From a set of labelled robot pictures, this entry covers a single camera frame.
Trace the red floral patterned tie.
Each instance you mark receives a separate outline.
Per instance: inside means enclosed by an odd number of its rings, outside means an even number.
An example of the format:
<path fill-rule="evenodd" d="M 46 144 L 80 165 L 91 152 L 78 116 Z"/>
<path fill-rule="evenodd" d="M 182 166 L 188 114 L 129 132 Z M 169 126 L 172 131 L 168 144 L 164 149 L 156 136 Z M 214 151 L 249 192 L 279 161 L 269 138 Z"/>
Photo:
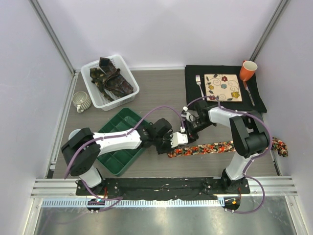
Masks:
<path fill-rule="evenodd" d="M 287 145 L 280 139 L 272 138 L 271 150 L 276 150 L 279 156 L 287 157 L 288 148 Z M 209 144 L 194 145 L 184 148 L 177 148 L 167 154 L 169 158 L 199 155 L 199 154 L 214 154 L 214 153 L 227 153 L 235 152 L 233 141 L 214 142 Z"/>

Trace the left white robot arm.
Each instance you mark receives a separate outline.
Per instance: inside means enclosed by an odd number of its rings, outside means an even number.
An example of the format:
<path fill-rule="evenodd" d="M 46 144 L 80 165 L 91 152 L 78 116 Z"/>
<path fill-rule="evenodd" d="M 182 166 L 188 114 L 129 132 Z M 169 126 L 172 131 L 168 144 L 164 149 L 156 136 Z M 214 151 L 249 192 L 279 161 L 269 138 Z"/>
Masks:
<path fill-rule="evenodd" d="M 167 153 L 188 142 L 185 131 L 185 125 L 182 123 L 179 131 L 173 132 L 171 124 L 164 118 L 146 125 L 138 122 L 132 129 L 119 132 L 92 132 L 88 127 L 76 129 L 61 147 L 61 153 L 67 164 L 63 178 L 79 177 L 89 192 L 100 195 L 104 189 L 103 178 L 93 166 L 98 156 L 151 146 L 156 148 L 158 154 Z"/>

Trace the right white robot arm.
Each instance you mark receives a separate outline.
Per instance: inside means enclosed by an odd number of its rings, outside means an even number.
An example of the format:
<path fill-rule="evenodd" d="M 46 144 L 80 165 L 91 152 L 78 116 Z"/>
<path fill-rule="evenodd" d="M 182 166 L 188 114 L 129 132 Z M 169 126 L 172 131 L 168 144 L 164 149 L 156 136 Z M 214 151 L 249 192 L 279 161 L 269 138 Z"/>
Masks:
<path fill-rule="evenodd" d="M 211 125 L 221 124 L 231 130 L 235 154 L 222 172 L 221 188 L 226 193 L 233 193 L 242 184 L 253 160 L 271 147 L 269 130 L 251 113 L 230 110 L 220 104 L 208 106 L 202 99 L 195 102 L 195 110 L 197 116 L 186 106 L 181 112 L 189 143 L 195 142 L 199 138 L 198 132 Z"/>

